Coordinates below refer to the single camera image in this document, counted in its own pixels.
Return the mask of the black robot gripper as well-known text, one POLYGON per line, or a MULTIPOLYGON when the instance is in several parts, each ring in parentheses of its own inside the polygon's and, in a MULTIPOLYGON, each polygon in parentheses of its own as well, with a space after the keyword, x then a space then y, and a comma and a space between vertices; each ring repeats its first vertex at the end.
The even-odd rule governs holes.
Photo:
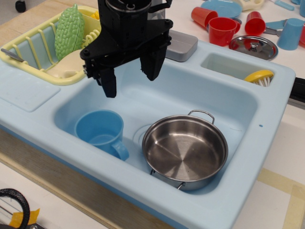
POLYGON ((81 51, 84 72, 97 79, 106 97, 117 95, 114 68, 140 59, 141 71, 154 81, 162 68, 173 22, 149 19, 149 14, 171 6, 171 1, 152 5, 150 0, 100 0, 98 11, 102 31, 81 51))

